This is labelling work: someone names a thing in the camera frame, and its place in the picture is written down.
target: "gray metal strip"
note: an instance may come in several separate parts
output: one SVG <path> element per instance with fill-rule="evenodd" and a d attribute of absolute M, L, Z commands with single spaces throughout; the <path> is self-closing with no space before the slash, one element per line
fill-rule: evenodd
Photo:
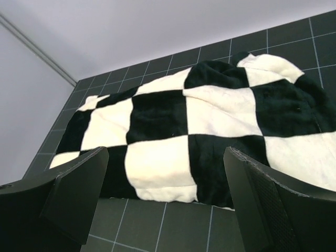
<path fill-rule="evenodd" d="M 12 33 L 17 39 L 19 39 L 29 50 L 31 50 L 36 56 L 43 60 L 48 66 L 50 66 L 56 73 L 61 75 L 70 85 L 76 86 L 74 78 L 61 68 L 51 57 L 44 51 L 38 48 L 34 42 L 32 42 L 27 36 L 24 35 L 15 25 L 13 25 L 7 18 L 0 13 L 0 24 L 2 24 L 10 33 Z"/>

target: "checkered blanket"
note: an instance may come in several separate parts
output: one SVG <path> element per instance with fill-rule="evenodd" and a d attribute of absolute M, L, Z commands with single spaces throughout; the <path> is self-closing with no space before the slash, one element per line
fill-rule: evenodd
<path fill-rule="evenodd" d="M 205 61 L 78 109 L 51 167 L 98 146 L 109 163 L 101 197 L 198 201 L 233 208 L 223 154 L 336 191 L 336 106 L 283 58 L 241 53 Z"/>

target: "white square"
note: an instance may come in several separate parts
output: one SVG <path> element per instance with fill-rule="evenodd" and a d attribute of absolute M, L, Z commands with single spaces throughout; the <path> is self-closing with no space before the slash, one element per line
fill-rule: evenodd
<path fill-rule="evenodd" d="M 186 96 L 188 134 L 262 135 L 250 88 L 201 86 L 185 89 L 183 95 Z"/>
<path fill-rule="evenodd" d="M 65 153 L 57 154 L 52 159 L 49 169 L 55 168 L 61 164 L 65 164 L 71 160 L 74 160 L 75 158 L 79 157 L 79 154 L 80 154 L 80 151 L 72 151 L 72 152 L 65 152 Z"/>
<path fill-rule="evenodd" d="M 279 76 L 282 76 L 282 79 L 287 79 L 290 83 L 295 83 L 300 76 L 305 74 L 288 60 L 269 54 L 259 56 L 250 54 L 245 59 L 242 59 L 237 64 L 237 67 L 245 67 L 249 81 L 251 80 L 250 87 L 262 85 L 264 82 L 264 80 L 257 80 L 255 76 L 256 70 L 259 70 L 260 76 L 266 80 L 274 78 L 273 81 L 276 81 Z"/>
<path fill-rule="evenodd" d="M 298 180 L 336 191 L 336 132 L 265 137 L 269 165 Z"/>
<path fill-rule="evenodd" d="M 130 184 L 143 200 L 192 202 L 197 199 L 187 135 L 130 144 L 125 170 Z"/>
<path fill-rule="evenodd" d="M 184 81 L 187 78 L 191 68 L 175 73 L 174 75 L 165 76 L 153 80 L 138 88 L 136 96 L 143 93 L 154 93 L 168 90 L 182 90 Z"/>
<path fill-rule="evenodd" d="M 102 96 L 102 97 L 98 97 L 98 96 L 89 96 L 88 98 L 86 98 L 85 100 L 85 104 L 82 105 L 78 110 L 79 111 L 86 111 L 86 110 L 93 110 L 97 107 L 97 103 L 107 97 L 109 97 L 110 95 L 106 95 L 106 96 Z"/>
<path fill-rule="evenodd" d="M 81 150 L 126 145 L 132 109 L 132 99 L 95 109 L 84 134 Z"/>

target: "fabric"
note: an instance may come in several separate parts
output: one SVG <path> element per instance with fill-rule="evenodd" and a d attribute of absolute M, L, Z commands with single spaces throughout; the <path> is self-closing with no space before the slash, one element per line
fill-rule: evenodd
<path fill-rule="evenodd" d="M 233 208 L 228 146 L 336 191 L 336 106 L 287 60 L 241 53 L 205 61 L 123 93 L 89 97 L 51 168 L 98 146 L 109 163 L 102 197 L 198 201 Z"/>

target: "black tile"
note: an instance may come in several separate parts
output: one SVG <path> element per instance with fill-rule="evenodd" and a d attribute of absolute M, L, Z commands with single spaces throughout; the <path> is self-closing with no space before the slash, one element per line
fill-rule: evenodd
<path fill-rule="evenodd" d="M 167 204 L 158 251 L 206 251 L 210 213 L 207 205 Z"/>
<path fill-rule="evenodd" d="M 307 18 L 268 29 L 268 46 L 276 46 L 305 38 L 311 38 Z"/>
<path fill-rule="evenodd" d="M 120 87 L 119 92 L 124 92 L 126 90 L 131 89 L 131 88 L 138 87 L 138 86 L 140 86 L 141 81 L 142 81 L 142 76 L 134 78 L 134 79 L 130 79 L 130 80 L 124 80 L 122 82 L 122 85 Z"/>
<path fill-rule="evenodd" d="M 336 64 L 336 33 L 315 38 L 320 67 Z"/>
<path fill-rule="evenodd" d="M 268 52 L 285 58 L 302 70 L 317 67 L 312 39 L 270 47 Z"/>
<path fill-rule="evenodd" d="M 336 32 L 336 10 L 311 17 L 314 36 Z"/>
<path fill-rule="evenodd" d="M 329 97 L 336 102 L 336 66 L 323 67 L 320 70 L 324 89 Z"/>
<path fill-rule="evenodd" d="M 80 252 L 111 252 L 113 243 L 89 236 L 86 245 L 83 245 Z"/>
<path fill-rule="evenodd" d="M 183 71 L 183 70 L 185 70 L 187 68 L 191 68 L 191 67 L 192 66 L 175 68 L 175 69 L 169 70 L 167 75 L 173 75 L 177 72 Z"/>
<path fill-rule="evenodd" d="M 211 45 L 203 46 L 199 54 L 198 62 L 203 60 L 219 59 L 229 56 L 230 40 L 221 41 Z"/>
<path fill-rule="evenodd" d="M 59 118 L 57 119 L 53 129 L 54 130 L 63 130 L 67 127 L 68 122 L 70 121 L 73 114 L 76 112 L 77 109 L 70 109 L 70 110 L 64 110 L 59 115 Z"/>
<path fill-rule="evenodd" d="M 132 247 L 129 247 L 127 245 L 119 245 L 119 244 L 115 244 L 114 246 L 114 249 L 112 252 L 137 252 L 137 251 L 143 251 L 143 250 L 140 250 L 140 249 L 136 249 L 136 248 L 132 248 Z"/>
<path fill-rule="evenodd" d="M 267 49 L 261 49 L 261 50 L 256 50 L 256 51 L 251 51 L 251 54 L 254 56 L 262 55 L 267 53 Z"/>
<path fill-rule="evenodd" d="M 125 68 L 122 68 L 122 69 L 112 71 L 111 75 L 110 75 L 110 77 L 109 77 L 109 79 L 107 80 L 106 83 L 113 83 L 113 82 L 122 81 L 125 77 L 127 69 L 128 69 L 128 67 L 125 67 Z"/>
<path fill-rule="evenodd" d="M 162 78 L 162 77 L 164 77 L 166 75 L 167 75 L 166 71 L 165 72 L 153 73 L 151 75 L 145 75 L 145 77 L 143 77 L 142 84 L 146 84 L 146 83 L 151 82 L 153 80 Z"/>
<path fill-rule="evenodd" d="M 216 59 L 216 61 L 221 61 L 221 62 L 224 62 L 224 63 L 229 63 L 229 57 L 225 57 L 225 58 L 222 58 L 222 59 Z"/>
<path fill-rule="evenodd" d="M 245 251 L 235 212 L 213 208 L 208 251 Z"/>
<path fill-rule="evenodd" d="M 109 78 L 110 76 L 110 73 L 109 72 L 106 72 L 106 73 L 103 73 L 101 75 L 97 75 L 95 76 L 92 84 L 91 84 L 91 87 L 99 87 L 99 86 L 103 86 L 105 85 L 107 79 Z"/>
<path fill-rule="evenodd" d="M 114 240 L 125 204 L 126 199 L 99 199 L 90 234 Z"/>
<path fill-rule="evenodd" d="M 199 48 L 174 54 L 169 69 L 184 67 L 197 63 Z"/>
<path fill-rule="evenodd" d="M 154 251 L 164 205 L 160 202 L 130 199 L 116 241 L 135 248 Z"/>
<path fill-rule="evenodd" d="M 262 30 L 232 39 L 231 55 L 241 51 L 253 51 L 266 47 L 266 31 Z"/>
<path fill-rule="evenodd" d="M 112 84 L 107 84 L 107 85 L 104 86 L 100 95 L 105 96 L 105 95 L 108 95 L 108 94 L 110 95 L 112 93 L 118 93 L 120 85 L 121 85 L 121 81 L 115 82 L 115 83 L 112 83 Z"/>
<path fill-rule="evenodd" d="M 128 69 L 125 80 L 130 79 L 130 78 L 143 76 L 145 74 L 147 66 L 148 66 L 148 62 L 144 62 L 144 63 L 140 63 L 140 64 L 137 64 L 137 65 L 131 66 Z"/>
<path fill-rule="evenodd" d="M 318 69 L 310 69 L 310 70 L 306 70 L 304 72 L 316 84 L 321 85 L 321 80 L 320 80 L 320 75 L 319 75 Z"/>
<path fill-rule="evenodd" d="M 88 92 L 85 94 L 82 102 L 81 102 L 81 106 L 86 102 L 86 99 L 89 96 L 98 96 L 101 93 L 101 90 L 103 89 L 104 86 L 100 86 L 100 87 L 96 87 L 96 88 L 90 88 L 88 89 Z"/>
<path fill-rule="evenodd" d="M 148 69 L 146 74 L 152 74 L 154 72 L 161 72 L 161 71 L 167 71 L 168 70 L 168 66 L 170 64 L 170 61 L 172 59 L 172 55 L 163 57 L 163 58 L 159 58 L 159 59 L 155 59 L 155 60 L 151 60 L 151 62 L 149 63 Z"/>
<path fill-rule="evenodd" d="M 93 81 L 93 77 L 80 80 L 75 87 L 75 91 L 88 89 L 90 87 L 92 81 Z"/>
<path fill-rule="evenodd" d="M 51 161 L 52 154 L 37 154 L 35 160 L 30 164 L 25 178 L 42 173 Z"/>
<path fill-rule="evenodd" d="M 51 131 L 49 136 L 44 140 L 43 147 L 39 150 L 40 153 L 54 153 L 61 140 L 64 131 Z"/>
<path fill-rule="evenodd" d="M 73 92 L 69 98 L 68 103 L 65 105 L 64 109 L 78 108 L 87 91 L 88 90 L 81 90 Z"/>

